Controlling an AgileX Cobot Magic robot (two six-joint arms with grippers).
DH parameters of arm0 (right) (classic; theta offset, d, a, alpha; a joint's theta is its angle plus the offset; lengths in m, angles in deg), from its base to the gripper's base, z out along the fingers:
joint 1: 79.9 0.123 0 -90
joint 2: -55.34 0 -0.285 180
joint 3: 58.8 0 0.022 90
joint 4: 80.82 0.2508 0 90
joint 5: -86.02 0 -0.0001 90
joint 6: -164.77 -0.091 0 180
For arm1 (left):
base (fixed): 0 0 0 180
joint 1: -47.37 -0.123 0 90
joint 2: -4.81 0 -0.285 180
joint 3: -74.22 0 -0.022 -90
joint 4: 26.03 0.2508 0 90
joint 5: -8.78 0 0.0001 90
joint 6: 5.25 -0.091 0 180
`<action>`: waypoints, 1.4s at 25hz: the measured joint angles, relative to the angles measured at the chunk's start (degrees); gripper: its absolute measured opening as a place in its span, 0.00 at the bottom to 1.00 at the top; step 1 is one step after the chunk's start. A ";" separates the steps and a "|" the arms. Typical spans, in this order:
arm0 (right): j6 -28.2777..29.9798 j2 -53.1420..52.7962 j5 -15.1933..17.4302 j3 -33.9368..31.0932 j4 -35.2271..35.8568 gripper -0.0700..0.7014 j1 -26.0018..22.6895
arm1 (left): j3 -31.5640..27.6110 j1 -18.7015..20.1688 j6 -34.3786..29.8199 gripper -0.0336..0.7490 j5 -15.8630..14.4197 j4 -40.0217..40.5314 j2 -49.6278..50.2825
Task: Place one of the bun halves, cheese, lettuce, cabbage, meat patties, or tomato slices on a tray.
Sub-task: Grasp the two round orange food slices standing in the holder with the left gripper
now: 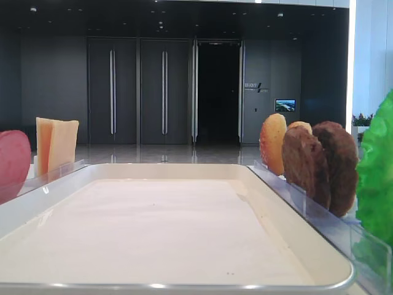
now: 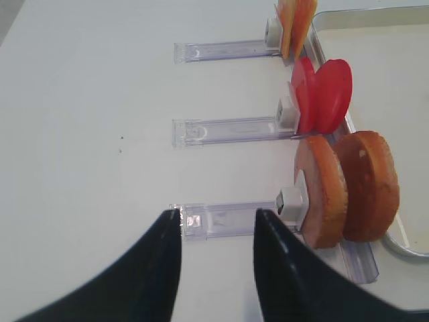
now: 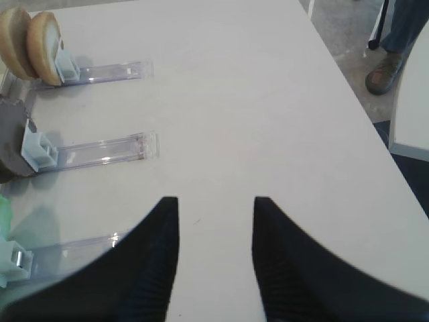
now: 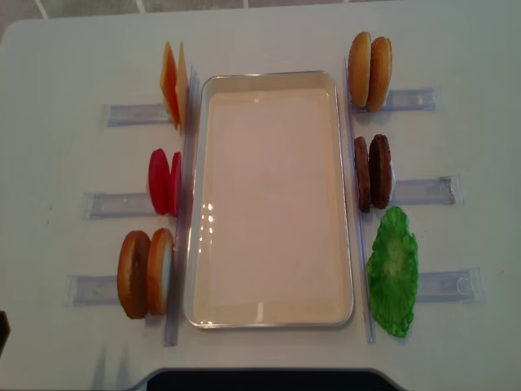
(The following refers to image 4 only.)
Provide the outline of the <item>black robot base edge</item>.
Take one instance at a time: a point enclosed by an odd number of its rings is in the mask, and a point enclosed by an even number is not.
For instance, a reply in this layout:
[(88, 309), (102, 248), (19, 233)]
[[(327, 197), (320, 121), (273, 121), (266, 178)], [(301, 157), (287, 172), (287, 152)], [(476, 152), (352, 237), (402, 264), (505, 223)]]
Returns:
[(368, 371), (176, 370), (147, 381), (148, 390), (395, 390)]

